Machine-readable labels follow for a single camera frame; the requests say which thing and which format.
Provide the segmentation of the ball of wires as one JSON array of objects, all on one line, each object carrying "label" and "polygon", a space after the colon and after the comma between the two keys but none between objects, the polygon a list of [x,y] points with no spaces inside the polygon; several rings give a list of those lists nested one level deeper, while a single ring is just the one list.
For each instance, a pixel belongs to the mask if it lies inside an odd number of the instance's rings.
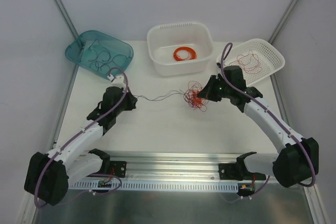
[{"label": "ball of wires", "polygon": [[185,102],[193,110],[200,110],[205,112],[207,110],[208,101],[204,98],[199,98],[198,94],[202,91],[202,85],[197,81],[190,81],[188,88],[183,94]]}]

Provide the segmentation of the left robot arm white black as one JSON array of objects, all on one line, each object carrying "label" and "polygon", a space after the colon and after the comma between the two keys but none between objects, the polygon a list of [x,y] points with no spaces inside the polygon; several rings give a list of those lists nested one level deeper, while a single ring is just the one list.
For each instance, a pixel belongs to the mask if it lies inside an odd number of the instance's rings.
[{"label": "left robot arm white black", "polygon": [[31,157],[24,190],[33,195],[37,208],[57,205],[70,185],[90,174],[105,176],[109,173],[107,153],[93,149],[84,158],[80,155],[115,125],[119,114],[135,109],[136,102],[128,86],[108,87],[102,101],[71,139],[45,154],[37,152]]}]

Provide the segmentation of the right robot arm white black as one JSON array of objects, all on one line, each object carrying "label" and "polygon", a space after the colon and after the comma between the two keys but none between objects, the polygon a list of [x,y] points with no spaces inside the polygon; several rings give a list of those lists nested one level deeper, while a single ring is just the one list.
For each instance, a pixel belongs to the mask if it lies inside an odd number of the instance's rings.
[{"label": "right robot arm white black", "polygon": [[229,99],[239,111],[252,119],[271,140],[276,154],[248,152],[226,165],[224,175],[234,180],[248,179],[253,174],[273,176],[283,187],[311,187],[319,172],[319,144],[293,130],[269,108],[255,87],[248,87],[238,66],[229,66],[212,75],[198,98],[219,102]]}]

